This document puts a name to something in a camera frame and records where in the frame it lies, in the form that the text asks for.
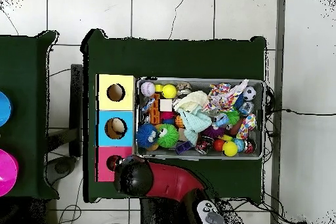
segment colorful wrapper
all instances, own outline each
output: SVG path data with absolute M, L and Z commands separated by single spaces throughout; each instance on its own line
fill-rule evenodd
M 249 131 L 255 128 L 257 120 L 254 114 L 248 115 L 242 122 L 240 129 L 236 135 L 237 139 L 246 139 L 249 136 Z

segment orange toy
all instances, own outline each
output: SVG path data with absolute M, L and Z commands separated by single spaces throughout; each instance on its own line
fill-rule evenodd
M 176 116 L 176 118 L 175 118 L 175 124 L 179 128 L 184 128 L 184 124 L 183 124 L 183 121 L 182 121 L 182 118 L 181 118 L 180 115 Z
M 160 112 L 159 112 L 159 99 L 160 94 L 154 93 L 152 98 L 155 98 L 153 105 L 150 107 L 150 123 L 152 125 L 157 125 L 160 123 Z

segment plush toy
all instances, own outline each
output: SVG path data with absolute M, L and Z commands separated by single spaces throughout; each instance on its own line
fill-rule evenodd
M 139 127 L 136 133 L 136 141 L 138 146 L 142 148 L 150 148 L 159 139 L 159 132 L 156 128 L 150 124 L 146 123 Z
M 163 148 L 170 148 L 176 144 L 180 135 L 175 126 L 163 123 L 157 130 L 159 131 L 159 139 L 157 143 Z
M 217 138 L 218 136 L 224 135 L 225 129 L 217 127 L 214 123 L 202 131 L 203 136 L 210 138 Z
M 243 96 L 246 101 L 252 101 L 255 98 L 257 92 L 252 86 L 247 86 L 244 89 Z

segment light blue cloth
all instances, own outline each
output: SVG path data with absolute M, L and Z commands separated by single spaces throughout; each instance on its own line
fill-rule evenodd
M 181 108 L 177 110 L 186 128 L 184 135 L 194 146 L 197 143 L 198 133 L 212 124 L 211 118 L 201 113 L 201 109 L 202 107 L 199 105 L 193 112 L 187 112 Z

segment soccer ball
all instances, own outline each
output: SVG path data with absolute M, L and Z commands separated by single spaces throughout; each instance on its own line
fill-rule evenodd
M 243 96 L 246 101 L 252 101 L 256 94 L 257 93 L 252 86 L 247 86 L 243 91 Z

